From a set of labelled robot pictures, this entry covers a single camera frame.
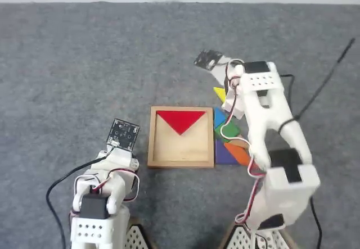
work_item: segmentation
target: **black cable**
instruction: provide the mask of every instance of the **black cable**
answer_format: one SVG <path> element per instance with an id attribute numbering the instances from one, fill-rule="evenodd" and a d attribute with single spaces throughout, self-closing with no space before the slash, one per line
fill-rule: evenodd
<path id="1" fill-rule="evenodd" d="M 291 95 L 293 93 L 293 85 L 294 85 L 294 82 L 295 82 L 295 76 L 293 74 L 281 74 L 280 77 L 281 78 L 291 78 L 290 83 L 289 83 L 289 87 L 287 89 L 287 104 L 289 105 L 289 108 L 290 108 L 290 110 L 292 112 L 293 107 L 291 106 Z"/>
<path id="2" fill-rule="evenodd" d="M 50 193 L 51 191 L 54 189 L 55 186 L 57 186 L 59 183 L 61 183 L 63 180 L 65 180 L 66 178 L 68 178 L 71 174 L 74 174 L 75 172 L 77 172 L 78 170 L 80 169 L 83 169 L 89 165 L 92 165 L 92 164 L 96 164 L 104 159 L 106 159 L 109 154 L 111 154 L 111 152 L 114 150 L 114 147 L 110 150 L 110 152 L 108 152 L 105 156 L 103 157 L 100 157 L 98 159 L 95 159 L 95 160 L 92 160 L 90 162 L 87 162 L 83 165 L 80 165 L 78 167 L 76 167 L 75 169 L 73 169 L 72 171 L 68 172 L 66 175 L 64 175 L 62 178 L 60 178 L 59 180 L 56 180 L 55 182 L 53 182 L 50 187 L 47 189 L 47 192 L 46 192 L 46 203 L 47 203 L 47 206 L 49 207 L 52 215 L 54 216 L 55 218 L 55 221 L 56 221 L 56 224 L 60 230 L 60 235 L 61 235 L 61 244 L 62 244 L 62 249 L 66 249 L 66 239 L 65 239 L 65 233 L 64 233 L 64 228 L 62 227 L 62 223 L 60 221 L 60 218 L 59 216 L 57 215 L 54 207 L 52 206 L 51 204 L 51 201 L 50 201 Z"/>
<path id="3" fill-rule="evenodd" d="M 284 128 L 284 126 L 292 121 L 298 121 L 300 120 L 300 118 L 303 116 L 303 114 L 306 112 L 306 110 L 309 109 L 310 105 L 314 102 L 314 100 L 318 97 L 318 95 L 321 93 L 321 90 L 325 87 L 325 85 L 329 82 L 329 80 L 331 79 L 332 75 L 334 74 L 335 70 L 338 68 L 339 64 L 342 62 L 342 60 L 345 58 L 346 54 L 348 53 L 348 51 L 350 50 L 350 48 L 352 47 L 352 45 L 355 42 L 355 38 L 352 38 L 349 43 L 346 45 L 345 49 L 343 50 L 343 52 L 341 53 L 340 57 L 336 60 L 336 62 L 334 63 L 334 65 L 332 66 L 330 72 L 327 74 L 327 76 L 325 77 L 325 80 L 321 83 L 321 85 L 319 86 L 319 88 L 317 88 L 317 90 L 314 92 L 314 95 L 310 98 L 310 100 L 308 101 L 308 103 L 306 103 L 306 105 L 302 108 L 302 110 L 299 111 L 299 113 L 297 115 L 295 115 L 292 119 L 289 119 L 287 121 L 285 121 L 283 124 L 280 125 L 278 133 L 281 133 L 281 130 Z"/>
<path id="4" fill-rule="evenodd" d="M 312 214 L 314 216 L 314 219 L 315 219 L 315 222 L 316 222 L 317 229 L 319 231 L 319 236 L 318 236 L 318 239 L 317 239 L 316 249 L 320 249 L 321 241 L 322 241 L 322 229 L 321 229 L 321 224 L 319 222 L 319 219 L 318 219 L 318 217 L 316 215 L 316 212 L 315 212 L 314 199 L 313 199 L 312 196 L 310 197 L 310 207 L 311 207 L 311 212 L 312 212 Z"/>
<path id="5" fill-rule="evenodd" d="M 260 234 L 255 234 L 256 236 L 259 236 L 260 238 L 264 239 L 265 241 L 265 249 L 268 249 L 268 241 L 266 240 L 266 238 Z"/>

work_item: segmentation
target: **purple tangram piece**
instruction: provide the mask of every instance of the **purple tangram piece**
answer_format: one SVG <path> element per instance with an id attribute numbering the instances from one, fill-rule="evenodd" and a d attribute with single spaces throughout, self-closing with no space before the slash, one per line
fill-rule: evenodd
<path id="1" fill-rule="evenodd" d="M 238 165 L 236 159 L 218 139 L 215 140 L 215 162 L 220 165 Z"/>

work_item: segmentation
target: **circuit board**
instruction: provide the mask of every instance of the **circuit board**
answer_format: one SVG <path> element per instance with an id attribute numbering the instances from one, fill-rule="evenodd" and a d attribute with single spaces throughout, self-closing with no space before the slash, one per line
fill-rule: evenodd
<path id="1" fill-rule="evenodd" d="M 140 126 L 120 119 L 114 119 L 107 144 L 132 152 Z"/>

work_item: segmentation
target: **white wire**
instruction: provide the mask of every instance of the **white wire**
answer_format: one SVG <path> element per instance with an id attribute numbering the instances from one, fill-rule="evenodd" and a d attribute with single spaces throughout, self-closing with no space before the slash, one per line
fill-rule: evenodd
<path id="1" fill-rule="evenodd" d="M 126 200 L 126 199 L 124 200 L 124 202 L 132 202 L 132 201 L 136 200 L 136 198 L 137 198 L 138 195 L 139 195 L 139 190 L 140 190 L 140 177 L 139 177 L 136 173 L 134 173 L 133 171 L 131 171 L 131 170 L 124 170 L 124 169 L 114 170 L 112 173 L 119 172 L 119 171 L 122 171 L 122 172 L 125 172 L 125 173 L 131 173 L 131 174 L 133 174 L 133 175 L 137 178 L 136 195 L 135 195 L 133 198 L 131 198 L 130 200 Z M 104 180 L 102 183 L 107 183 L 110 179 L 111 179 L 111 176 L 109 176 L 109 177 L 108 177 L 106 180 Z"/>
<path id="2" fill-rule="evenodd" d="M 253 196 L 256 194 L 256 190 L 257 190 L 257 187 L 258 187 L 258 184 L 260 183 L 260 179 L 256 179 L 255 180 L 255 183 L 253 185 L 253 188 L 251 190 L 251 193 L 250 193 L 250 197 L 249 197 L 249 200 L 247 201 L 247 205 L 246 205 L 246 209 L 244 212 L 238 214 L 235 216 L 235 223 L 236 224 L 242 224 L 245 222 L 245 215 L 248 213 L 248 210 L 249 210 L 249 207 L 250 207 L 250 204 L 251 204 L 251 199 L 253 198 Z"/>
<path id="3" fill-rule="evenodd" d="M 103 182 L 101 182 L 100 184 L 97 185 L 97 187 L 93 188 L 94 191 L 98 190 L 99 187 L 102 188 L 102 186 L 107 183 L 109 180 L 111 179 L 111 177 L 108 177 L 106 180 L 104 180 Z"/>
<path id="4" fill-rule="evenodd" d="M 231 60 L 229 60 L 228 65 L 229 65 L 232 61 L 234 61 L 234 60 L 239 60 L 239 61 L 243 62 L 243 60 L 241 60 L 241 59 L 231 59 Z M 230 123 L 230 121 L 231 121 L 231 119 L 232 119 L 232 117 L 233 117 L 233 114 L 234 114 L 234 110 L 235 110 L 235 106 L 234 106 L 234 105 L 235 105 L 235 103 L 236 103 L 236 98 L 237 98 L 236 87 L 237 87 L 237 86 L 234 86 L 235 98 L 234 98 L 233 106 L 231 107 L 231 111 L 230 111 L 229 116 L 228 116 L 228 118 L 227 118 L 227 122 L 220 127 L 220 135 L 221 135 L 223 138 L 227 139 L 227 140 L 240 140 L 240 141 L 244 141 L 244 142 L 248 145 L 248 148 L 247 148 L 247 149 L 248 149 L 249 155 L 250 155 L 250 162 L 249 162 L 249 164 L 248 164 L 248 166 L 247 166 L 247 173 L 248 173 L 248 175 L 249 175 L 250 177 L 255 178 L 256 181 L 255 181 L 255 183 L 254 183 L 254 185 L 253 185 L 253 188 L 252 188 L 252 190 L 251 190 L 251 194 L 250 194 L 249 200 L 248 200 L 248 202 L 247 202 L 245 211 L 244 211 L 243 213 L 238 214 L 238 215 L 235 216 L 235 223 L 237 223 L 237 224 L 243 224 L 243 223 L 246 222 L 246 219 L 247 219 L 247 218 L 246 218 L 246 214 L 247 214 L 248 211 L 249 211 L 251 202 L 253 201 L 252 199 L 254 198 L 254 194 L 256 194 L 256 190 L 257 190 L 257 187 L 258 187 L 258 183 L 260 182 L 260 179 L 261 179 L 262 177 L 264 177 L 264 174 L 263 174 L 263 175 L 262 175 L 262 174 L 260 174 L 260 175 L 259 175 L 259 174 L 258 174 L 258 175 L 254 175 L 254 174 L 251 173 L 251 167 L 252 167 L 252 165 L 253 165 L 253 163 L 254 163 L 254 160 L 255 160 L 255 157 L 254 157 L 254 155 L 253 155 L 253 153 L 252 153 L 252 151 L 251 151 L 251 143 L 250 143 L 247 139 L 245 139 L 245 138 L 240 138 L 240 137 L 228 137 L 228 136 L 225 136 L 224 133 L 223 133 L 223 128 Z"/>
<path id="5" fill-rule="evenodd" d="M 137 189 L 136 189 L 136 195 L 131 199 L 131 200 L 124 200 L 124 202 L 133 202 L 134 200 L 136 200 L 136 198 L 139 195 L 139 190 L 140 190 L 140 178 L 137 174 L 134 173 L 134 176 L 137 178 Z"/>
<path id="6" fill-rule="evenodd" d="M 98 185 L 100 184 L 100 180 L 99 180 L 99 178 L 98 178 L 95 174 L 83 174 L 83 175 L 77 176 L 77 177 L 75 178 L 75 180 L 74 180 L 74 196 L 75 196 L 76 193 L 77 193 L 78 180 L 79 180 L 80 178 L 86 178 L 86 177 L 93 177 L 93 178 L 95 178 L 95 179 L 97 180 Z"/>

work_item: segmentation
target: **red triangle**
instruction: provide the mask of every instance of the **red triangle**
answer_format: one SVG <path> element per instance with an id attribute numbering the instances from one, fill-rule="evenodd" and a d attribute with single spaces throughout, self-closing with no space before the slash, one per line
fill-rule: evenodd
<path id="1" fill-rule="evenodd" d="M 161 118 L 163 118 L 179 135 L 184 133 L 191 125 L 193 125 L 205 111 L 187 111 L 187 110 L 157 110 Z"/>

